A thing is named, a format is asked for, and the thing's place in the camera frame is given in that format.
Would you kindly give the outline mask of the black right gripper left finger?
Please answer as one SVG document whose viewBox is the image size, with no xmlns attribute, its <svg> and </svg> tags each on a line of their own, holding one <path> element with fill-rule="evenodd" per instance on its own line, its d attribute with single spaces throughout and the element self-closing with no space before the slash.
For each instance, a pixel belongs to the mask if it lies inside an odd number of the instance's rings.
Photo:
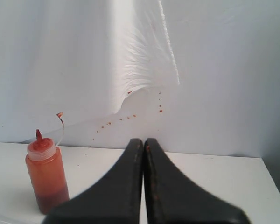
<svg viewBox="0 0 280 224">
<path fill-rule="evenodd" d="M 123 154 L 94 185 L 48 213 L 45 224 L 137 224 L 142 193 L 143 142 Z"/>
</svg>

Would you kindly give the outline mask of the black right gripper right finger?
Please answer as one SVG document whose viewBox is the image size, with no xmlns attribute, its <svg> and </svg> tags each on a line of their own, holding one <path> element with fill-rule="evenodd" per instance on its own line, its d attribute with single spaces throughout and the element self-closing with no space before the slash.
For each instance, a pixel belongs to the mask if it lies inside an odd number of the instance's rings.
<svg viewBox="0 0 280 224">
<path fill-rule="evenodd" d="M 146 140 L 143 158 L 147 219 L 150 224 L 249 224 L 238 207 L 189 179 L 154 138 Z"/>
</svg>

